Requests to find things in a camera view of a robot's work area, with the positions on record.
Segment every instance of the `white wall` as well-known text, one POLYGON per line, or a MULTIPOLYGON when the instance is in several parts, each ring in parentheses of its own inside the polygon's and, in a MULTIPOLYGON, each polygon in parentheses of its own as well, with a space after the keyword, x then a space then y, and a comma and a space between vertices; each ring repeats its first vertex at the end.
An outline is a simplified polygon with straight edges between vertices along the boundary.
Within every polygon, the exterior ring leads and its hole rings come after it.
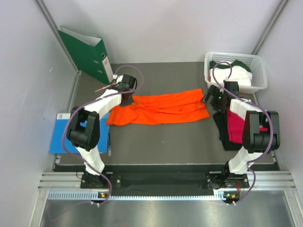
POLYGON ((112 63, 251 53, 280 0, 44 0, 57 26, 105 41, 112 63))
POLYGON ((264 107, 279 112, 281 146, 277 151, 290 170, 303 200, 303 1, 291 0, 261 48, 268 89, 259 92, 264 107))
POLYGON ((33 0, 0 7, 0 226, 21 227, 50 160, 75 70, 33 0))

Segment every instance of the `white laundry basket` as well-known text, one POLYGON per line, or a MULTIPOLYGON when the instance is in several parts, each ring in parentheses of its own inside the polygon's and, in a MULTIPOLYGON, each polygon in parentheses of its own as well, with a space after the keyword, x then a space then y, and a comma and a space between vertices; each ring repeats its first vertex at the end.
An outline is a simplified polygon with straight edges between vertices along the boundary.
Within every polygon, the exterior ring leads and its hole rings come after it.
POLYGON ((262 59, 259 56, 251 54, 240 54, 240 53, 225 53, 225 52, 207 52, 204 60, 204 77, 209 88, 211 85, 218 85, 215 82, 210 82, 209 74, 209 62, 215 61, 229 61, 233 62, 239 60, 245 63, 252 72, 251 87, 239 86, 240 93, 253 94, 260 89, 267 88, 267 75, 265 66, 262 59))

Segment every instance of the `gray table surface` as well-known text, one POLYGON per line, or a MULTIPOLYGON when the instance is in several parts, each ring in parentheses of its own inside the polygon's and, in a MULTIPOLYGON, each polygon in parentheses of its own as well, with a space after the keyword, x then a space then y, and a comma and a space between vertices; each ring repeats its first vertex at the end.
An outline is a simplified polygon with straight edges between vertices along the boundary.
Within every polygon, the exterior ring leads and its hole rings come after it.
POLYGON ((254 192, 237 206, 222 201, 47 201, 43 227, 295 227, 284 192, 254 192))
MULTIPOLYGON (((207 91, 204 81, 203 62, 137 63, 145 83, 135 95, 162 95, 202 88, 207 91)), ((113 64, 116 70, 120 64, 113 64)), ((119 74, 141 78, 132 68, 123 68, 119 74)), ((74 105, 81 105, 97 98, 95 93, 103 84, 82 73, 74 105)), ((252 95, 242 94, 253 100, 252 95)), ((215 111, 207 105, 210 115, 215 111)), ((110 126, 111 156, 101 154, 105 164, 223 164, 233 158, 237 151, 225 151, 219 140, 219 131, 212 117, 196 122, 160 125, 110 126)), ((273 163, 268 154, 259 163, 273 163)), ((61 165, 79 165, 74 156, 61 156, 61 165)))

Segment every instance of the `green cloth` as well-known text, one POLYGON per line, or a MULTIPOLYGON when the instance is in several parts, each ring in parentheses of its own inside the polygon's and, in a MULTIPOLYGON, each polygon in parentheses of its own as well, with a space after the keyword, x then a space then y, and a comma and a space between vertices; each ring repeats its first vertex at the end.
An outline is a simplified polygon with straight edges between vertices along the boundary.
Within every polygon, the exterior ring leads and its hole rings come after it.
MULTIPOLYGON (((212 69, 217 63, 215 61, 211 61, 209 62, 209 69, 212 69)), ((243 62, 239 61, 239 60, 235 60, 232 64, 232 67, 234 66, 240 66, 242 68, 244 68, 247 72, 251 72, 250 68, 244 64, 243 62)), ((229 69, 229 65, 218 65, 217 67, 218 69, 229 69)))

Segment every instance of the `green binder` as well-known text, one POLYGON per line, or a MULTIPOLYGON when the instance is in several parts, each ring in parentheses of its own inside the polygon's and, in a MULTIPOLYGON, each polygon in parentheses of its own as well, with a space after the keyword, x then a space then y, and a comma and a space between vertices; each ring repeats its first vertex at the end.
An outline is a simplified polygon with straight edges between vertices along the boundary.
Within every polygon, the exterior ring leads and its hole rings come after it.
POLYGON ((77 33, 64 27, 58 29, 58 32, 79 70, 104 84, 113 80, 113 71, 102 38, 77 33))

